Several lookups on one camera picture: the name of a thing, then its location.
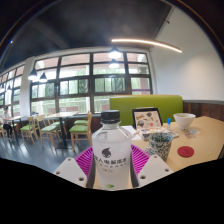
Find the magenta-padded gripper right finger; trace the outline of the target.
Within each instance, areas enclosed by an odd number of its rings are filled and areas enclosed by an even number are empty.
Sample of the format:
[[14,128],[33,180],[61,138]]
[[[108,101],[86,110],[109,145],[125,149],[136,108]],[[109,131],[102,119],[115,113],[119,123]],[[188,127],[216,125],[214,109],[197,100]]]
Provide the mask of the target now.
[[140,188],[173,173],[172,169],[158,156],[150,156],[141,148],[131,146],[131,183]]

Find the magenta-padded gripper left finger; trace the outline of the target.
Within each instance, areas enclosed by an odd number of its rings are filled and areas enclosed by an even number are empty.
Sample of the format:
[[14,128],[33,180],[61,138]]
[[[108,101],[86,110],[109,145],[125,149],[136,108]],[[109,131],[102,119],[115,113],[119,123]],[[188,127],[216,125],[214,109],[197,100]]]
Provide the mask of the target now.
[[75,158],[66,158],[54,171],[54,175],[78,186],[92,189],[96,183],[96,168],[91,147]]

